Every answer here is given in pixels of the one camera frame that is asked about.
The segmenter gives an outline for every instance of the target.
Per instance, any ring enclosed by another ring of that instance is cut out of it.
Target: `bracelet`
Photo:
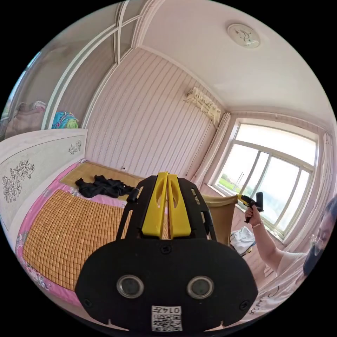
[[[255,227],[259,226],[260,224],[263,224],[263,221],[261,220],[261,222],[259,222],[257,225],[252,226],[252,229],[254,229]]]

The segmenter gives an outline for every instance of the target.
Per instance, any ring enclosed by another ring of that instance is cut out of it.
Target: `black hair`
[[[335,222],[337,221],[337,194],[326,205],[324,215],[327,213],[331,214]]]

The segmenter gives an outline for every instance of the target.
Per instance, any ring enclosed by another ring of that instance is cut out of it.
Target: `black clothing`
[[[86,183],[80,178],[75,184],[79,187],[78,191],[86,198],[92,198],[98,194],[118,198],[119,196],[130,194],[134,189],[120,180],[106,179],[104,176],[95,176],[93,183]]]

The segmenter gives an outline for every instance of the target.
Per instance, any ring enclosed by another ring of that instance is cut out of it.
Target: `woman's hand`
[[[249,223],[252,225],[252,226],[256,226],[258,225],[259,223],[261,223],[261,217],[260,217],[260,213],[259,211],[257,210],[256,206],[253,205],[252,208],[248,207],[246,209],[246,212],[245,212],[245,218],[249,218],[250,217],[250,220],[249,220]]]

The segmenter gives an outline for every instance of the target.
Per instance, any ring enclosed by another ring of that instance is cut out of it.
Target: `glasses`
[[[311,234],[310,236],[310,246],[315,246],[315,255],[317,256],[319,252],[324,249],[324,244],[321,237],[318,235]]]

